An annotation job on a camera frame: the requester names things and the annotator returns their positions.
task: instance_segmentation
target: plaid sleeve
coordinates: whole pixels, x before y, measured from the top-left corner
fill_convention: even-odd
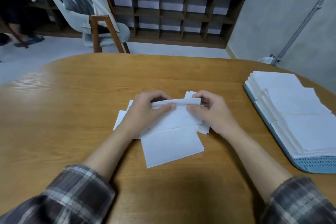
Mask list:
[[[94,170],[67,166],[39,196],[0,217],[1,224],[100,224],[114,191]]]
[[[310,178],[293,177],[273,192],[261,223],[331,224],[336,223],[336,209]]]

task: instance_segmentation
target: blue plastic basket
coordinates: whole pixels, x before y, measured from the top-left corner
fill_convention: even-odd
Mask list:
[[[321,157],[312,157],[312,158],[293,158],[292,155],[288,152],[286,147],[283,145],[282,141],[280,140],[279,136],[276,134],[275,130],[273,129],[272,125],[266,119],[266,116],[261,112],[259,107],[256,105],[256,100],[254,99],[253,95],[251,94],[248,86],[244,84],[244,90],[248,97],[250,98],[251,102],[253,103],[254,107],[257,109],[259,115],[265,122],[266,126],[274,136],[275,140],[280,145],[281,149],[289,159],[289,161],[299,170],[313,173],[313,174],[336,174],[336,157],[328,157],[328,156],[321,156]]]

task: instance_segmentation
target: paper stack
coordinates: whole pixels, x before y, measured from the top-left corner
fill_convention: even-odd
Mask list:
[[[186,110],[187,104],[201,104],[200,98],[191,98],[194,93],[186,92],[184,99],[152,103],[153,108],[159,108],[167,103],[176,103],[176,110],[164,115],[139,136],[147,168],[204,151],[197,132],[207,134],[210,127]],[[126,111],[119,111],[113,130],[121,123],[132,103],[133,100],[130,100]]]
[[[293,158],[336,156],[336,117],[294,74],[254,71],[245,82]]]

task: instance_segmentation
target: person's left hand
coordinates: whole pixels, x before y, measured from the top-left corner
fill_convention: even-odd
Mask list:
[[[161,90],[143,92],[137,95],[127,111],[122,122],[116,130],[122,130],[132,139],[148,128],[165,113],[175,110],[176,104],[166,104],[160,108],[153,109],[152,102],[171,99],[169,95]]]

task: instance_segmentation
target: wooden table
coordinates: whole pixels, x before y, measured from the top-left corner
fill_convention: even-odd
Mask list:
[[[293,175],[311,177],[336,204],[336,175],[293,167],[254,109],[243,90],[254,70],[287,72],[246,60],[96,53],[56,60],[3,86],[0,214],[42,192],[64,166],[83,161],[111,133],[118,111],[155,89],[172,98],[201,89],[222,95],[273,158]],[[298,78],[336,112],[335,95]],[[254,223],[263,205],[237,155],[213,132],[199,137],[204,152],[150,169],[133,140],[113,179],[111,223]]]

